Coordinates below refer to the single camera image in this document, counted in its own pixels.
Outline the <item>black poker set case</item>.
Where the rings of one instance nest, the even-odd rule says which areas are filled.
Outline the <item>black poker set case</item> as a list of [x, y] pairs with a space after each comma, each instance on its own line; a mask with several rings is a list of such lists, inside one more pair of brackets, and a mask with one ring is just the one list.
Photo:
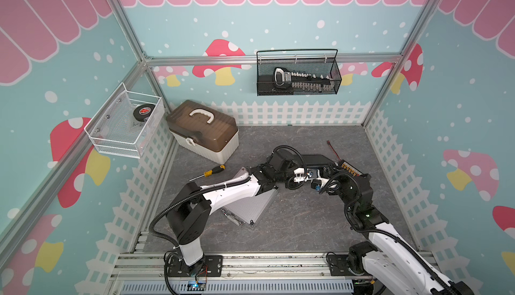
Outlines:
[[294, 156], [293, 160], [301, 167], [307, 169], [316, 169], [329, 167], [334, 170], [342, 170], [342, 167], [338, 163], [332, 161], [321, 154], [303, 154], [303, 160], [298, 156]]

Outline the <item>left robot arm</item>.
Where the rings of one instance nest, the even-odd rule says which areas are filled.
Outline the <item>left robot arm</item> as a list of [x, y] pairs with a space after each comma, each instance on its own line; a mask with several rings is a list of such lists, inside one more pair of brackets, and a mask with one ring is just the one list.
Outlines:
[[189, 268], [205, 261], [200, 237], [212, 213], [232, 202], [255, 197], [276, 188], [278, 182], [299, 177], [308, 179], [304, 157], [291, 146], [276, 147], [262, 164], [242, 168], [231, 180], [199, 186], [183, 186], [173, 202], [149, 224], [149, 234], [164, 239], [180, 252], [179, 260]]

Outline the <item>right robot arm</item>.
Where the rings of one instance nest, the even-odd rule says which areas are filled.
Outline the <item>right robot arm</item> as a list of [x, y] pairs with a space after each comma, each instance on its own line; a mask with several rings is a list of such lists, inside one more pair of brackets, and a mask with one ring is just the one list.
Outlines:
[[374, 191], [368, 174], [324, 167], [307, 174], [319, 194], [338, 196], [351, 229], [365, 242], [352, 246], [348, 254], [351, 272], [370, 274], [393, 294], [473, 294], [465, 282], [454, 282], [429, 264], [400, 236], [373, 204]]

